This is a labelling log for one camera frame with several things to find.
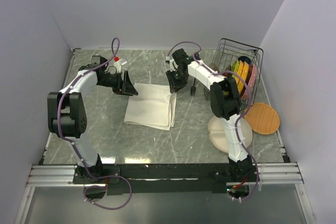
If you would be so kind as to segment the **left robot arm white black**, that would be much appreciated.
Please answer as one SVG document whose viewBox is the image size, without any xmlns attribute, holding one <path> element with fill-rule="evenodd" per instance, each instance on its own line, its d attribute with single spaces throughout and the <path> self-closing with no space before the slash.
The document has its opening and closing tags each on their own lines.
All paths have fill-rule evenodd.
<svg viewBox="0 0 336 224">
<path fill-rule="evenodd" d="M 98 166 L 99 154 L 93 149 L 86 134 L 87 115 L 83 99 L 95 86 L 111 88 L 118 95 L 138 95 L 128 71 L 107 71 L 109 60 L 92 56 L 91 63 L 82 66 L 76 77 L 65 88 L 47 96 L 48 128 L 64 140 L 77 156 L 77 164 L 87 167 L 85 176 L 92 183 L 100 182 L 104 170 Z"/>
</svg>

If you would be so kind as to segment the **white cloth napkin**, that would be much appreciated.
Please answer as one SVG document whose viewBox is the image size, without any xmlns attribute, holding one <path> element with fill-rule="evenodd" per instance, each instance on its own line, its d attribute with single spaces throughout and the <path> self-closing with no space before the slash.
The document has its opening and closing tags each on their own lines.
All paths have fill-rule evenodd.
<svg viewBox="0 0 336 224">
<path fill-rule="evenodd" d="M 128 100 L 124 123 L 168 131 L 174 126 L 177 94 L 169 86 L 136 83 L 137 96 Z"/>
</svg>

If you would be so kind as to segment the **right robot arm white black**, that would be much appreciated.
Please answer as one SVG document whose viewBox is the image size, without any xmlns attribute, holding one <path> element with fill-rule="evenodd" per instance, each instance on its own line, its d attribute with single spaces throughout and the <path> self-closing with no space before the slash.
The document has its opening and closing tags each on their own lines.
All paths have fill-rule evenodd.
<svg viewBox="0 0 336 224">
<path fill-rule="evenodd" d="M 195 78 L 210 91 L 212 113 L 221 120 L 228 142 L 228 159 L 236 163 L 229 169 L 231 178 L 242 181 L 248 175 L 243 163 L 252 163 L 252 155 L 245 146 L 241 130 L 241 99 L 233 77 L 225 77 L 212 70 L 202 60 L 188 56 L 184 49 L 172 54 L 171 69 L 166 72 L 170 92 L 176 93 L 187 85 L 189 77 Z"/>
</svg>

